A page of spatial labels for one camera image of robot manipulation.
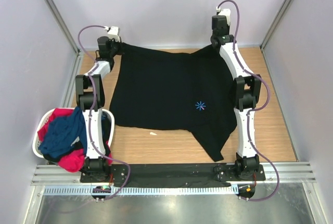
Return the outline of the black t shirt blue logo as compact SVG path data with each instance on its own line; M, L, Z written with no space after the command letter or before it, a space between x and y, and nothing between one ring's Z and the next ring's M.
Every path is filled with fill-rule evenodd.
M119 126L189 131L213 161L221 161L237 126L232 84L227 64L211 45L169 53L123 44L109 109Z

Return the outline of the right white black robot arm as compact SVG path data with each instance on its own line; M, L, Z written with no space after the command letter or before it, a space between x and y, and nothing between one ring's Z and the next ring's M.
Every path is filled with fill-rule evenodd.
M252 74L229 30L229 9L223 9L212 16L212 46L226 62L233 78L230 98L237 120L239 140L233 171L239 180L252 180L260 165L259 155L254 149L253 110L259 101L261 81Z

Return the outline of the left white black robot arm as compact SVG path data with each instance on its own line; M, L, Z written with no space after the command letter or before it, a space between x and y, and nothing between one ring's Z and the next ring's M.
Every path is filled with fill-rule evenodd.
M121 50L119 36L101 36L97 39L98 55L93 67L75 77L76 104L82 110L87 148L84 165L80 169L81 182L106 182L111 177L110 146L114 133L114 116L104 109L103 78L114 66L114 57Z

